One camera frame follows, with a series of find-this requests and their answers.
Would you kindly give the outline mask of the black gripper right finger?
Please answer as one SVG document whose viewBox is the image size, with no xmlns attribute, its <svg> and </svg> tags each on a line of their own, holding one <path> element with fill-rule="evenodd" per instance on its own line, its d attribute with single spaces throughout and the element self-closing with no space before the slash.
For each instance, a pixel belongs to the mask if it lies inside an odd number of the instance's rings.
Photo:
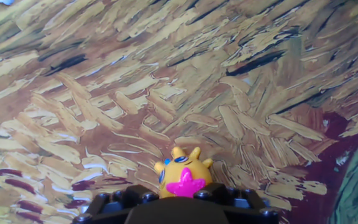
<svg viewBox="0 0 358 224">
<path fill-rule="evenodd" d="M 278 209 L 252 189 L 210 183 L 194 193 L 194 199 L 213 203 L 224 213 L 228 223 L 279 224 Z"/>
</svg>

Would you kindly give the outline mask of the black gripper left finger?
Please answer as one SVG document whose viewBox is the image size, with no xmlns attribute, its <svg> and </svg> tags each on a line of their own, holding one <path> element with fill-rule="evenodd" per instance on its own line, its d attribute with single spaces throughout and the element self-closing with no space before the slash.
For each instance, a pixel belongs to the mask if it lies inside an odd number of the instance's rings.
<svg viewBox="0 0 358 224">
<path fill-rule="evenodd" d="M 113 193 L 101 193 L 71 223 L 124 224 L 133 208 L 159 198 L 159 194 L 143 185 L 132 185 Z"/>
</svg>

